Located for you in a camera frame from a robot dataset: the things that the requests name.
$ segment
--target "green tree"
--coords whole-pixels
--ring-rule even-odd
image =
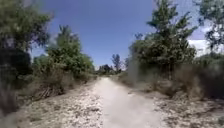
[[[112,62],[117,73],[121,71],[121,59],[119,54],[112,55]]]
[[[75,78],[93,72],[91,58],[81,52],[78,36],[72,34],[68,26],[60,26],[56,44],[47,47],[47,53],[53,63],[65,71],[71,71]]]
[[[49,15],[40,13],[34,4],[25,5],[24,0],[0,0],[0,70],[5,72],[5,77],[12,75],[17,80],[19,75],[31,73],[28,50],[47,43],[49,21]]]
[[[108,64],[102,65],[102,66],[99,67],[98,73],[100,75],[113,74],[113,67],[110,67]]]
[[[158,0],[152,20],[147,22],[156,32],[136,36],[130,50],[132,59],[138,60],[140,71],[157,67],[161,72],[171,73],[181,63],[193,60],[196,51],[190,47],[187,38],[197,27],[188,27],[189,12],[176,19],[176,8],[177,5],[169,0]]]
[[[201,26],[209,23],[211,29],[205,37],[210,42],[210,49],[224,44],[224,1],[223,0],[201,0],[196,2],[199,6],[199,23]]]
[[[43,46],[48,38],[50,17],[24,0],[0,0],[0,47],[28,51],[32,44]]]

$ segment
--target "ground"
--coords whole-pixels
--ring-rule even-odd
[[[24,106],[3,119],[3,128],[166,128],[157,100],[110,80]]]
[[[34,102],[0,120],[0,128],[224,128],[224,101],[189,101],[140,93],[100,78]]]

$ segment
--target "sky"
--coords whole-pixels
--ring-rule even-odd
[[[174,3],[178,4],[180,15],[190,11],[192,26],[198,25],[198,10],[192,0],[174,0]],[[43,0],[41,3],[42,10],[54,14],[48,26],[52,38],[57,36],[59,25],[69,25],[78,34],[83,53],[93,59],[96,67],[112,64],[112,54],[126,58],[135,34],[153,32],[146,22],[155,8],[154,0]],[[196,30],[189,37],[190,44],[205,48],[207,28]],[[34,57],[43,53],[43,49],[36,48],[31,54]]]

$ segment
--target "vegetation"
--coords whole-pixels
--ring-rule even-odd
[[[141,73],[150,68],[157,68],[161,73],[171,73],[175,67],[184,62],[191,62],[195,49],[190,47],[187,38],[196,27],[189,28],[189,12],[173,23],[178,16],[176,5],[170,1],[159,0],[157,10],[152,14],[152,20],[147,24],[156,32],[136,36],[136,41],[130,47],[131,59],[138,61]]]
[[[56,41],[49,44],[50,20],[34,4],[0,0],[0,71],[5,74],[0,77],[0,108],[5,114],[18,108],[15,99],[21,95],[40,100],[64,94],[75,83],[87,82],[94,71],[91,58],[82,53],[78,36],[68,26],[60,26]],[[33,46],[46,48],[46,55],[31,64],[28,51]]]
[[[119,75],[120,80],[136,86],[144,82],[146,90],[157,90],[171,97],[181,91],[189,98],[224,98],[223,54],[216,51],[223,45],[224,2],[196,2],[200,7],[200,25],[212,25],[205,34],[212,52],[201,57],[195,57],[197,51],[188,43],[188,37],[197,29],[189,27],[190,13],[179,16],[177,5],[169,0],[157,0],[156,4],[152,20],[147,22],[156,31],[136,35],[130,56],[125,60],[126,72]]]
[[[125,72],[120,55],[114,54],[113,66],[100,66],[97,75],[119,74],[126,84],[143,82],[171,97],[182,91],[188,97],[223,99],[224,55],[217,48],[224,44],[224,2],[195,3],[200,25],[211,24],[205,34],[210,54],[196,58],[197,51],[188,43],[197,29],[191,25],[190,13],[180,16],[178,5],[157,0],[157,8],[147,22],[155,31],[136,35],[124,62]],[[0,108],[5,114],[18,108],[15,96],[18,99],[20,94],[15,95],[15,90],[25,90],[22,95],[27,99],[40,100],[66,93],[75,83],[87,82],[95,72],[91,58],[82,52],[81,42],[69,26],[60,26],[55,41],[49,42],[50,20],[50,15],[38,11],[34,4],[0,0],[0,73],[5,74],[0,76]],[[28,51],[33,46],[41,46],[45,54],[31,61]]]
[[[216,50],[218,46],[224,44],[224,18],[223,18],[223,0],[202,0],[196,2],[199,6],[199,23],[201,26],[209,23],[210,30],[205,34],[206,39],[209,41],[211,50]]]
[[[113,75],[114,70],[112,66],[109,66],[108,64],[102,65],[99,67],[98,70],[99,75]]]
[[[113,54],[112,55],[112,62],[114,64],[115,72],[120,73],[121,72],[121,59],[119,54]]]

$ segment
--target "sandy trail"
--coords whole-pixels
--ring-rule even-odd
[[[102,78],[95,85],[102,104],[104,128],[164,128],[165,115],[156,112],[153,99],[119,86],[109,78]]]
[[[166,115],[157,108],[154,99],[100,78],[84,89],[25,106],[0,128],[167,128]]]

